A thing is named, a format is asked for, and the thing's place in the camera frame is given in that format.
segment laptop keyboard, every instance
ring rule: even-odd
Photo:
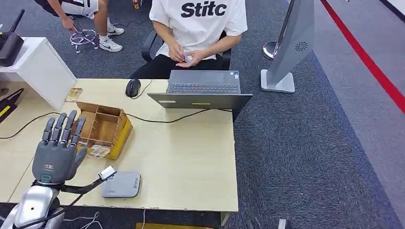
[[[184,94],[238,94],[238,85],[236,84],[190,84],[190,83],[172,83],[170,85],[171,93]]]

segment black pants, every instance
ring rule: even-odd
[[[177,67],[177,62],[170,57],[158,55],[151,62],[137,69],[131,79],[169,79],[172,70],[222,70],[222,56],[216,57],[217,60],[203,60],[191,68],[181,68]]]

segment black cable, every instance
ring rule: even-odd
[[[24,125],[19,131],[17,131],[14,135],[12,135],[12,136],[10,136],[10,137],[0,137],[0,139],[10,139],[10,138],[13,138],[13,137],[15,137],[17,134],[19,134],[24,128],[26,128],[29,124],[31,124],[33,121],[35,121],[35,120],[37,120],[37,119],[39,119],[39,118],[45,117],[45,116],[47,116],[47,115],[50,115],[50,114],[57,114],[57,115],[60,115],[60,113],[58,113],[58,112],[49,112],[49,113],[47,113],[47,114],[38,116],[38,117],[36,117],[35,119],[32,119],[29,123],[25,124],[25,125]]]
[[[53,214],[53,215],[48,216],[48,217],[44,217],[44,218],[39,219],[39,220],[37,220],[37,221],[34,221],[34,222],[32,222],[32,223],[25,224],[24,226],[21,226],[21,227],[19,227],[19,228],[15,228],[15,229],[24,229],[24,228],[30,227],[30,226],[32,226],[32,225],[35,225],[35,224],[38,224],[38,223],[42,223],[42,222],[44,222],[44,221],[46,221],[46,220],[50,220],[50,219],[52,219],[52,218],[55,218],[55,217],[59,216],[60,214],[64,213],[68,208],[70,208],[71,206],[73,206],[76,202],[78,202],[78,201],[80,200],[80,198],[83,197],[83,195],[84,195],[84,194],[80,194],[78,198],[76,198],[72,203],[70,203],[68,206],[66,206],[65,208],[63,208],[62,211],[59,211],[59,212],[56,213],[56,214]]]
[[[138,120],[141,120],[141,121],[144,121],[144,122],[148,122],[148,123],[163,123],[163,124],[169,124],[169,123],[175,123],[175,122],[180,121],[180,120],[182,120],[182,119],[184,119],[184,118],[188,118],[188,117],[191,117],[191,116],[194,116],[194,115],[198,115],[198,114],[200,114],[200,113],[202,113],[202,112],[206,112],[206,111],[209,111],[209,110],[211,110],[211,109],[205,109],[205,110],[202,110],[202,111],[198,111],[198,112],[196,112],[196,113],[183,116],[183,117],[178,118],[178,119],[173,120],[173,121],[154,121],[154,120],[147,120],[147,119],[139,118],[139,117],[137,117],[137,116],[135,116],[135,115],[132,115],[132,114],[127,114],[127,115],[128,115],[128,116],[131,116],[131,117],[134,117],[134,118],[136,118],[136,119],[138,119]],[[241,111],[243,111],[243,109],[240,110],[240,111],[232,111],[232,110],[225,110],[225,109],[217,109],[217,110],[219,110],[219,111],[224,111],[224,112],[241,112]],[[58,113],[58,112],[49,112],[49,113],[43,114],[43,115],[41,115],[41,116],[36,117],[35,119],[32,119],[29,123],[25,124],[19,131],[17,131],[17,132],[16,132],[15,134],[13,134],[12,136],[9,136],[9,137],[0,137],[0,139],[10,139],[10,138],[13,138],[13,137],[15,137],[17,134],[19,134],[23,129],[25,129],[29,124],[31,124],[33,121],[35,121],[35,120],[37,120],[37,119],[39,119],[39,118],[45,117],[45,116],[47,116],[47,115],[51,115],[51,114],[60,115],[60,113]]]
[[[141,120],[141,121],[148,122],[148,123],[165,123],[165,124],[168,124],[168,123],[175,123],[175,122],[180,121],[180,120],[182,120],[182,119],[184,119],[184,118],[187,118],[187,117],[190,117],[190,116],[193,116],[193,115],[197,115],[197,114],[199,114],[199,113],[206,112],[206,111],[209,111],[209,110],[210,110],[210,109],[205,109],[205,110],[202,110],[202,111],[193,113],[193,114],[189,114],[189,115],[183,116],[183,117],[178,118],[178,119],[173,120],[173,121],[152,121],[152,120],[146,120],[146,119],[143,119],[143,118],[136,117],[135,115],[132,115],[132,114],[127,114],[127,115],[128,115],[128,116],[131,116],[131,117],[134,117],[134,118],[136,118],[136,119],[139,119],[139,120]]]
[[[142,90],[140,95],[138,95],[137,97],[131,97],[131,99],[138,99],[143,94],[143,92],[152,84],[152,80],[153,79],[150,80],[149,84]]]
[[[147,18],[144,18],[144,19],[141,20],[140,22],[137,22],[137,21],[130,21],[130,22],[127,23],[127,25],[124,25],[124,24],[121,24],[121,23],[113,23],[113,25],[120,25],[120,26],[123,26],[124,28],[127,28],[131,23],[134,23],[134,24],[137,24],[137,25],[142,25],[142,24],[146,21],[146,19],[147,19]]]

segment black router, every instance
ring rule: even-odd
[[[19,35],[14,33],[24,13],[25,10],[22,9],[14,24],[10,28],[10,31],[0,33],[0,66],[12,66],[15,58],[17,58],[17,54],[20,51],[22,44],[24,43],[24,40]]]

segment sneaker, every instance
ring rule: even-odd
[[[107,19],[107,32],[108,36],[114,36],[114,35],[121,35],[124,33],[123,28],[117,28],[110,22],[110,18]]]
[[[108,38],[106,40],[100,39],[100,48],[110,51],[110,52],[119,52],[122,50],[122,46],[113,42],[112,39]]]

